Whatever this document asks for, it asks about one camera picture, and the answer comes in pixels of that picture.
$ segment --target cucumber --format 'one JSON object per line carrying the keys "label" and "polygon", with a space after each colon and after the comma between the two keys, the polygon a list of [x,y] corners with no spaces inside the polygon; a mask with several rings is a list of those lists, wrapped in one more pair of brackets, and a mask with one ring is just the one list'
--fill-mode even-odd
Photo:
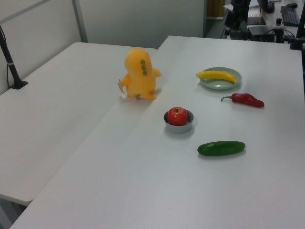
{"label": "cucumber", "polygon": [[197,151],[204,156],[225,156],[240,153],[245,147],[243,142],[218,141],[203,144],[198,147]]}

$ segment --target plate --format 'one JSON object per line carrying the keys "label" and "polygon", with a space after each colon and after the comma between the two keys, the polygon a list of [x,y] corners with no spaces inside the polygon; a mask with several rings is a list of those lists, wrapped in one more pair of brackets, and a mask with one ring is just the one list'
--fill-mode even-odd
{"label": "plate", "polygon": [[221,71],[221,72],[230,73],[234,75],[237,80],[237,83],[234,84],[226,80],[200,79],[200,81],[203,83],[204,86],[214,90],[229,90],[238,87],[242,82],[242,76],[240,75],[240,73],[231,68],[214,67],[214,68],[205,69],[204,72],[206,71]]}

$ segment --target banana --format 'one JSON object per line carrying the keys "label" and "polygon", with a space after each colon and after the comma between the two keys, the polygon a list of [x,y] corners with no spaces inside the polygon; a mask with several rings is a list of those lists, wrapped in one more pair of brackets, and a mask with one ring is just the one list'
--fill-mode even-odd
{"label": "banana", "polygon": [[200,79],[220,79],[233,82],[234,84],[237,83],[237,80],[234,75],[221,71],[203,71],[197,73],[196,76]]}

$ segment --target table surface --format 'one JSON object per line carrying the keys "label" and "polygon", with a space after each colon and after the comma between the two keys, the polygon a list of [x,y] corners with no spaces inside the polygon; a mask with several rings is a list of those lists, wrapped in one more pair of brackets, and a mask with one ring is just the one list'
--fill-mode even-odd
{"label": "table surface", "polygon": [[0,96],[0,198],[37,196],[120,96],[130,48],[75,43]]}
{"label": "table surface", "polygon": [[[170,36],[152,62],[162,72],[157,99],[116,100],[12,229],[302,228],[301,52]],[[205,88],[195,75],[216,66],[237,70],[242,86]],[[232,93],[250,93],[265,107],[220,102]],[[189,132],[165,129],[163,114],[173,106],[194,114]],[[221,140],[246,149],[216,158],[197,153]]]}
{"label": "table surface", "polygon": [[[278,26],[276,25],[276,19],[277,18],[283,18],[282,13],[281,13],[281,6],[285,6],[288,3],[297,3],[298,7],[295,9],[299,18],[301,18],[302,14],[302,9],[303,9],[303,2],[302,0],[281,0],[280,2],[275,2],[274,3],[274,12],[273,13],[260,13],[260,8],[259,7],[252,7],[249,9],[248,15],[261,15],[264,20],[266,21],[266,25],[259,25],[259,26],[273,26],[274,28],[277,28]],[[285,27],[288,31],[290,31],[294,36],[296,36],[297,32],[297,27],[293,26],[284,26],[282,23],[282,27]]]}

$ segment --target apple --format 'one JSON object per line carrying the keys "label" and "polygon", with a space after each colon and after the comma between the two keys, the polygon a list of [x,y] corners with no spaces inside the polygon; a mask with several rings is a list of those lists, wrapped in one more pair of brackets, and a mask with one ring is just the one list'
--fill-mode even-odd
{"label": "apple", "polygon": [[167,122],[170,125],[185,125],[187,118],[187,112],[182,107],[173,107],[167,113]]}

